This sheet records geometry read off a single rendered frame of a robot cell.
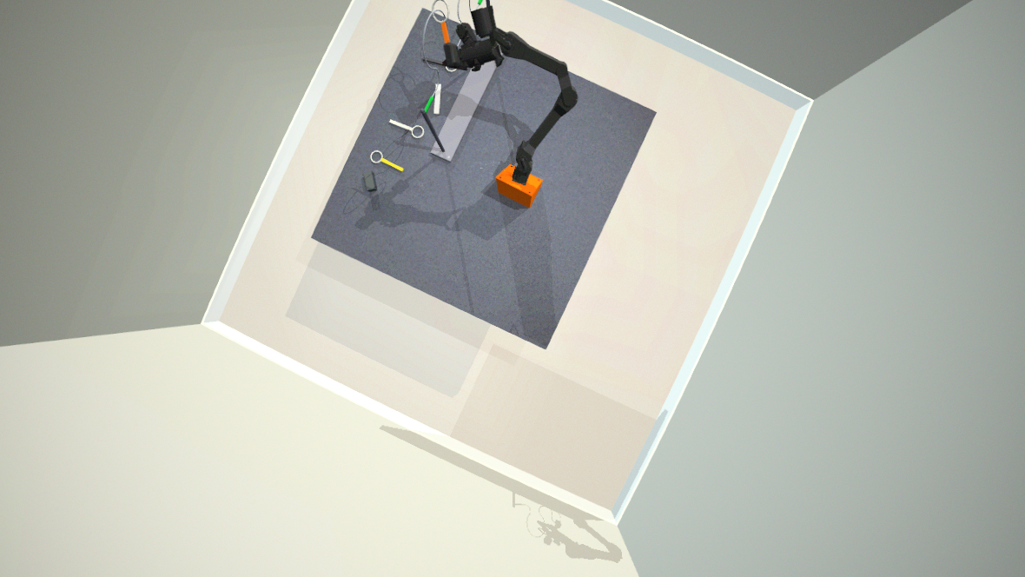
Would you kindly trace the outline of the orange bar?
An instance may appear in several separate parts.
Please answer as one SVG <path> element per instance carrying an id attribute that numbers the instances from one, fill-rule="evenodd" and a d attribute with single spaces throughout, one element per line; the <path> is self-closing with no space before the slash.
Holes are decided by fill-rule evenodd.
<path id="1" fill-rule="evenodd" d="M 432 12 L 433 12 L 433 10 L 434 10 L 434 5 L 435 5 L 435 4 L 436 4 L 436 3 L 438 2 L 438 1 L 439 1 L 439 0 L 434 0 L 434 2 L 433 2 L 433 6 L 432 6 Z M 449 38 L 448 38 L 448 36 L 446 35 L 446 20 L 447 20 L 447 19 L 449 18 L 449 13 L 450 13 L 450 10 L 449 10 L 449 6 L 448 6 L 448 3 L 446 3 L 446 1 L 445 1 L 445 0 L 440 0 L 440 1 L 442 1 L 442 2 L 444 2 L 444 3 L 446 4 L 446 19 L 445 19 L 445 20 L 437 20 L 437 19 L 435 19 L 435 16 L 434 16 L 434 13 L 433 13 L 433 19 L 434 19 L 435 22 L 437 22 L 437 23 L 442 23 L 442 30 L 443 30 L 443 35 L 444 35 L 444 37 L 445 37 L 445 40 L 444 40 L 444 41 L 445 41 L 445 43 L 449 43 Z"/>

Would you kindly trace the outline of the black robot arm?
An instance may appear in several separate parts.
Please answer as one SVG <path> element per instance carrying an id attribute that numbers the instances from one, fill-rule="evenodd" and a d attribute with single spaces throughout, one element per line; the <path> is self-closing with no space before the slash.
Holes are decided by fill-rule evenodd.
<path id="1" fill-rule="evenodd" d="M 558 61 L 556 57 L 549 56 L 543 51 L 536 50 L 536 48 L 533 48 L 520 38 L 516 32 L 505 32 L 497 28 L 493 14 L 493 6 L 486 6 L 471 11 L 471 17 L 476 35 L 479 35 L 480 38 L 484 38 L 484 36 L 490 37 L 490 39 L 479 41 L 478 43 L 480 61 L 495 61 L 496 67 L 498 67 L 502 61 L 505 61 L 505 58 L 502 56 L 505 55 L 520 59 L 520 61 L 530 61 L 538 65 L 538 67 L 547 70 L 547 72 L 554 73 L 559 79 L 560 95 L 556 104 L 554 104 L 551 112 L 549 112 L 545 121 L 538 127 L 534 135 L 532 135 L 530 141 L 523 141 L 517 149 L 516 162 L 518 165 L 512 171 L 512 182 L 520 186 L 527 186 L 529 175 L 532 171 L 532 156 L 536 148 L 545 140 L 549 129 L 551 129 L 560 117 L 579 102 L 579 95 L 577 95 L 568 76 L 567 64 Z M 469 23 L 457 25 L 456 33 L 462 43 L 465 44 L 465 48 L 471 45 L 471 42 L 477 42 L 476 35 L 473 33 Z M 502 55 L 500 54 L 498 45 Z"/>

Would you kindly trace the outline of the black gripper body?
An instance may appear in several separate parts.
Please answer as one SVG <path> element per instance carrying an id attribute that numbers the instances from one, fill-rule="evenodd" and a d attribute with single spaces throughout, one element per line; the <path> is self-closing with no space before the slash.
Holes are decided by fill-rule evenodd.
<path id="1" fill-rule="evenodd" d="M 471 45 L 467 48 L 465 48 L 464 44 L 460 45 L 462 51 L 458 50 L 456 44 L 444 43 L 443 48 L 446 56 L 446 65 L 449 68 L 458 68 L 460 65 L 465 65 L 468 68 L 473 68 L 471 72 L 479 72 L 480 65 L 484 63 L 480 61 L 479 58 L 478 43 L 471 42 Z"/>

